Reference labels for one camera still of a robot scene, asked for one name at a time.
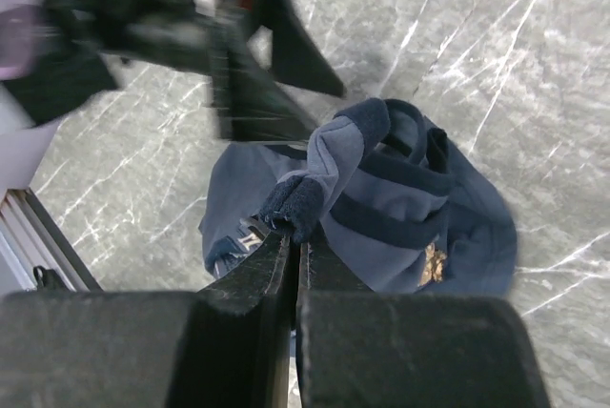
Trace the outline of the blue sleeveless shirt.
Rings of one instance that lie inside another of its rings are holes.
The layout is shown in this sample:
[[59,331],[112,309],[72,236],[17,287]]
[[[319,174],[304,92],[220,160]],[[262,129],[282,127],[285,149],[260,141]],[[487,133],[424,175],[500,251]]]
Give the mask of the blue sleeveless shirt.
[[[321,227],[374,291],[503,296],[518,255],[498,190],[417,107],[371,98],[319,127],[306,150],[232,143],[218,158],[200,223],[206,270],[222,277],[271,232],[296,242]],[[425,248],[444,280],[419,287]]]

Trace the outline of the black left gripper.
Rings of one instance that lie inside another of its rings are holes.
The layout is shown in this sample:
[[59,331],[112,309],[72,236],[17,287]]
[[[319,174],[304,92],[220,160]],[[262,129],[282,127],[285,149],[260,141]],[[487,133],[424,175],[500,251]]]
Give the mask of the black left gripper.
[[223,51],[194,0],[1,0],[1,124],[40,127],[118,90],[107,54],[207,74]]

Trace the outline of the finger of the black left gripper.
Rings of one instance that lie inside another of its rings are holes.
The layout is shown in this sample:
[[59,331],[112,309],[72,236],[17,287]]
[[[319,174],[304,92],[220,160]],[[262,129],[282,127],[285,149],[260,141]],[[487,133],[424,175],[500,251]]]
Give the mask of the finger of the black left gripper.
[[210,65],[217,135],[227,141],[306,141],[317,124],[284,86],[346,92],[292,0],[221,0]]

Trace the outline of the gold brooch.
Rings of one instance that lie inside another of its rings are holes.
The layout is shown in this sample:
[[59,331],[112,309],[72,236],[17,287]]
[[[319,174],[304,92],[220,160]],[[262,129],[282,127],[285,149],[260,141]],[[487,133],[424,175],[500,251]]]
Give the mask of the gold brooch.
[[439,283],[444,280],[444,268],[447,254],[436,247],[435,243],[430,243],[425,248],[425,264],[418,286],[424,287],[432,283]]

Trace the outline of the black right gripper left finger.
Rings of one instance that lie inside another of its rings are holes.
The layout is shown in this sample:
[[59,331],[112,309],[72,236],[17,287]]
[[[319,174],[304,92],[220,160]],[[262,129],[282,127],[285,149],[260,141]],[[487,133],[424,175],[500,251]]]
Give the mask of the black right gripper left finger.
[[197,293],[41,291],[1,303],[5,407],[281,407],[289,242]]

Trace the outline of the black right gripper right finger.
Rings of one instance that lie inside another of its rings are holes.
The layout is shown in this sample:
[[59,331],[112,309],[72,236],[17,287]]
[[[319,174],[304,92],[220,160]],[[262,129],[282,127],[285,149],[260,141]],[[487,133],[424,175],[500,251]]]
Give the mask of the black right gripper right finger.
[[383,295],[316,230],[299,255],[297,373],[306,407],[547,407],[527,330],[505,300]]

